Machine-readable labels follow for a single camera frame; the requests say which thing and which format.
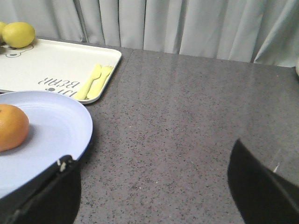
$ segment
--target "gray countertop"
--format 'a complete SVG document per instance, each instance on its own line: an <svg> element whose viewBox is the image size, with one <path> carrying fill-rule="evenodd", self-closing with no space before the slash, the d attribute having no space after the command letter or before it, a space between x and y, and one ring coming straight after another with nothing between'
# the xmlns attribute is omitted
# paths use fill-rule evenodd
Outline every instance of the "gray countertop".
<svg viewBox="0 0 299 224"><path fill-rule="evenodd" d="M294 68L115 48L121 62L90 105L75 224L242 224L227 183L241 138L299 184Z"/></svg>

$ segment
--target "white tray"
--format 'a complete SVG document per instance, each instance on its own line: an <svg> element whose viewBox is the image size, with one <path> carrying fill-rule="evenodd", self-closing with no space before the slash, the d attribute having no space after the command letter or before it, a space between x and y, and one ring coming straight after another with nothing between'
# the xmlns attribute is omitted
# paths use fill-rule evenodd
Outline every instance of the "white tray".
<svg viewBox="0 0 299 224"><path fill-rule="evenodd" d="M100 98L121 52L114 49L35 39L22 49L0 46L0 92L52 91L72 97L90 76L96 63L113 66L99 95L79 100L88 104Z"/></svg>

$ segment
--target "yellow plastic fork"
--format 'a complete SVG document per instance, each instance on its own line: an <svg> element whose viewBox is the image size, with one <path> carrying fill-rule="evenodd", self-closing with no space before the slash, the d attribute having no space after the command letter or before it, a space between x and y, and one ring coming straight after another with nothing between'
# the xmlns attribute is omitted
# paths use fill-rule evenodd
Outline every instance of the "yellow plastic fork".
<svg viewBox="0 0 299 224"><path fill-rule="evenodd" d="M100 64L95 64L92 74L85 82L85 84L81 87L81 89L73 96L74 99L83 100L86 99L86 95L93 84L94 80L101 76L101 66Z"/></svg>
<svg viewBox="0 0 299 224"><path fill-rule="evenodd" d="M92 85L92 87L90 88L87 94L88 99L96 98L100 94L105 84L105 81L109 76L109 74L111 73L112 69L113 69L112 66L104 66L102 68L101 76L94 81L94 85Z"/></svg>

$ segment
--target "curtain fold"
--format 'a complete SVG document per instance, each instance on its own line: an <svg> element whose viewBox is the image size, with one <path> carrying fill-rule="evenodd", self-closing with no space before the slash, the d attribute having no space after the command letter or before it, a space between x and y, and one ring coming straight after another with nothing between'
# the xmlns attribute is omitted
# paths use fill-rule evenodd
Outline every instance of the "curtain fold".
<svg viewBox="0 0 299 224"><path fill-rule="evenodd" d="M83 32L72 0L0 0L0 21L25 21L37 36L82 41Z"/></svg>
<svg viewBox="0 0 299 224"><path fill-rule="evenodd" d="M0 0L37 36L293 67L299 0Z"/></svg>

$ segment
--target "plate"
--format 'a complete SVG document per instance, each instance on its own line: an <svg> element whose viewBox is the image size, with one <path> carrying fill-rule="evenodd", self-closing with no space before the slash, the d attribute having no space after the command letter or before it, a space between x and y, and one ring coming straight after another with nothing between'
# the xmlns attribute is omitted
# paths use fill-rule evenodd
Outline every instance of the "plate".
<svg viewBox="0 0 299 224"><path fill-rule="evenodd" d="M93 131L88 110L78 101L47 91L0 94L0 104L21 108L29 133L17 148L0 152L0 198L12 192L64 155L77 160Z"/></svg>

